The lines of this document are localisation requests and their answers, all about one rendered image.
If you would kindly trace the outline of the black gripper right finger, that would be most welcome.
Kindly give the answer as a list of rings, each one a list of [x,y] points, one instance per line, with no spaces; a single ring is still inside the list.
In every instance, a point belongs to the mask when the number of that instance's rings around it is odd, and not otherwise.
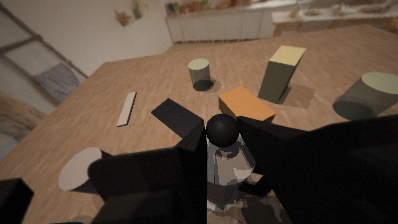
[[[398,144],[398,114],[306,131],[237,116],[240,135],[293,224],[323,224],[345,155]]]

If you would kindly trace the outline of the glass french press with black handle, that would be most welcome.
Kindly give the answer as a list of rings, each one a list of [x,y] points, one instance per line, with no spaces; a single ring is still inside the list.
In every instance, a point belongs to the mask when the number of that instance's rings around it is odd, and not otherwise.
[[[237,121],[217,114],[205,125],[207,138],[207,209],[224,213],[236,204],[239,193],[264,197],[271,186],[245,145]],[[256,185],[245,183],[251,173],[263,175]]]

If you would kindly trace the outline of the black flat rectangular slab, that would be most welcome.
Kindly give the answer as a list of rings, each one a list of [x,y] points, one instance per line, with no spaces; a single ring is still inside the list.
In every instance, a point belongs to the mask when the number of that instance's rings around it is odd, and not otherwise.
[[[151,113],[181,138],[184,138],[199,122],[204,121],[203,118],[169,98]]]

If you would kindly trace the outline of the orange block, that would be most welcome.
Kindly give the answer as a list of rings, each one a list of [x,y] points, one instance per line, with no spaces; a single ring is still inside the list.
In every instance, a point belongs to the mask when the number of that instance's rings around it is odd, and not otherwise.
[[[219,110],[237,121],[237,116],[244,116],[271,123],[276,115],[268,106],[239,86],[218,96]]]

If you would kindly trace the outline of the cream rectangular block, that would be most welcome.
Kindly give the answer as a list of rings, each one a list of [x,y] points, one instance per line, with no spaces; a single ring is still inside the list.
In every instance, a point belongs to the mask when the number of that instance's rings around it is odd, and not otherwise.
[[[258,98],[277,104],[307,48],[282,45],[268,62]]]

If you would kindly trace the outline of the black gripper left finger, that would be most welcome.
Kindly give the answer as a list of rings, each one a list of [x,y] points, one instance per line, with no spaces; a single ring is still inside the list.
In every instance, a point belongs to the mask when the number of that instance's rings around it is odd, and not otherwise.
[[[87,168],[105,203],[110,197],[175,190],[187,224],[207,224],[207,138],[199,122],[174,147],[108,156]]]

